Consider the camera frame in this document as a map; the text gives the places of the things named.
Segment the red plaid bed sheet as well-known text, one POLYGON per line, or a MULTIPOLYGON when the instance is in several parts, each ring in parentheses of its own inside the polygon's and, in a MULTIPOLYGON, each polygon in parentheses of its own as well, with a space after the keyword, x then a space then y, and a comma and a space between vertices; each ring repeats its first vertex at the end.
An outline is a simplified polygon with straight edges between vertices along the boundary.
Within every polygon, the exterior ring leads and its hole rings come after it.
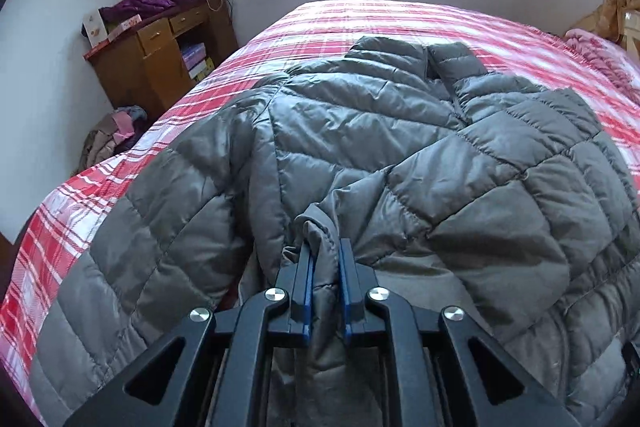
POLYGON ((563 38, 534 26, 448 5, 386 0, 305 3, 260 32, 160 117, 138 143, 55 188, 38 206, 18 247, 1 305, 1 365, 35 412, 28 375, 37 337, 58 286, 138 173, 190 124, 265 75, 298 62, 339 56, 363 35, 416 42, 463 41, 490 69, 548 88, 572 88, 601 119, 629 171, 639 173, 639 109, 563 38))

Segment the grey quilted puffer jacket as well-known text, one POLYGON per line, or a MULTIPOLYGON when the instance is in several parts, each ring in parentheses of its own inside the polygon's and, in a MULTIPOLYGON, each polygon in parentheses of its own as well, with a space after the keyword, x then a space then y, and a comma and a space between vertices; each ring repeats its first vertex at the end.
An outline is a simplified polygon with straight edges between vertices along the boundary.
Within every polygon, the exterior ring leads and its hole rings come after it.
POLYGON ((465 309, 579 425, 612 424, 629 398, 639 201, 600 120, 460 42, 366 37, 258 81, 131 182, 41 327, 29 382, 44 422, 308 246, 310 346, 277 351, 269 424, 380 425, 373 355, 338 329, 341 239, 409 303, 465 309))

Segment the wooden desk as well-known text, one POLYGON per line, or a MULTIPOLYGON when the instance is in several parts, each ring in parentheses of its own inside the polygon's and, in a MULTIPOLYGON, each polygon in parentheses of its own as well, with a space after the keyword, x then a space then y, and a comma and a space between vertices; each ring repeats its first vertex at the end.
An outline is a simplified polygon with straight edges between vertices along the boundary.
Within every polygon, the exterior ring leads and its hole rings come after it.
POLYGON ((239 49, 229 0, 191 0, 144 20, 85 55, 115 108, 156 121, 195 86, 182 48, 201 43, 215 66, 239 49))

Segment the boxes inside desk shelf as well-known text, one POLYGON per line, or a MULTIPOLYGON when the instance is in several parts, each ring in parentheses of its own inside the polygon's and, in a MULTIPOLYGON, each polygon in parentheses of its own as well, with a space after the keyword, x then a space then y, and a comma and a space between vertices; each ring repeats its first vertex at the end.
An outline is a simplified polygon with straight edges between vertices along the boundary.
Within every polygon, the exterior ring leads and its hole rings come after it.
POLYGON ((191 79, 200 81, 213 70, 214 63, 208 56, 204 42, 183 46, 180 52, 191 79))

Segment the purple clothes on desk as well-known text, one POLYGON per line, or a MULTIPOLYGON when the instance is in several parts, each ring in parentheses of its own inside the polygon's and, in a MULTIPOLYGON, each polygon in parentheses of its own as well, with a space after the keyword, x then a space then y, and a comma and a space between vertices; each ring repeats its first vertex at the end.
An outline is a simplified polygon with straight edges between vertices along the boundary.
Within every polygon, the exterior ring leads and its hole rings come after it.
POLYGON ((99 8, 99 12, 105 23, 119 24, 136 15, 146 20, 190 2, 191 0, 122 0, 112 6, 99 8))

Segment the wooden headboard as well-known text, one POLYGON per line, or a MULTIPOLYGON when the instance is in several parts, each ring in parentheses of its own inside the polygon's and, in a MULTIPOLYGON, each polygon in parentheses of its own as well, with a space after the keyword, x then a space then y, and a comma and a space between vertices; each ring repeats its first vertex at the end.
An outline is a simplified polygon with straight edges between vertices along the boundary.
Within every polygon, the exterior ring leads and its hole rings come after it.
POLYGON ((639 61, 640 50, 640 12, 629 10, 625 13, 622 23, 624 47, 627 53, 639 61))

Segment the beige curtain by headboard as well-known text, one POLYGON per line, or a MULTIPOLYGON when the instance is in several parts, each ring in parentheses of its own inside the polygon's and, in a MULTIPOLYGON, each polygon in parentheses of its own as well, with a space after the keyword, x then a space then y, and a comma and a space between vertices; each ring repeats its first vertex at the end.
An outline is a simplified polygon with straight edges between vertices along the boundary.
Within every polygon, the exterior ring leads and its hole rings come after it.
POLYGON ((579 28, 610 40, 621 43, 625 15, 628 11, 638 11, 639 0, 602 0, 602 3, 590 14, 570 26, 579 28))

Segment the white carton on desk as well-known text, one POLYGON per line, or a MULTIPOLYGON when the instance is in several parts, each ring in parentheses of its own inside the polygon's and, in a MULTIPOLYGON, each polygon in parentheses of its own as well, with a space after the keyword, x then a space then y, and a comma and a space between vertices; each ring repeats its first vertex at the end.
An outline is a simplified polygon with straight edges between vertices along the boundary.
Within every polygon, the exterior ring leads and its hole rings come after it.
POLYGON ((92 48, 108 40, 108 32, 99 9, 87 13, 82 18, 82 27, 92 48))

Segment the clothes pile on floor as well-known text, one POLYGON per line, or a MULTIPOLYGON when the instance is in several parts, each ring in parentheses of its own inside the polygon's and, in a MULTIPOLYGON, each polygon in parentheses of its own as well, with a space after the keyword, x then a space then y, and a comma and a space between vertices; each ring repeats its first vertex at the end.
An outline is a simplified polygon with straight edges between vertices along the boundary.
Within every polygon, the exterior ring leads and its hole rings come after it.
POLYGON ((127 152, 150 127, 145 110, 137 105, 124 106, 104 116, 87 134, 75 174, 101 161, 127 152))

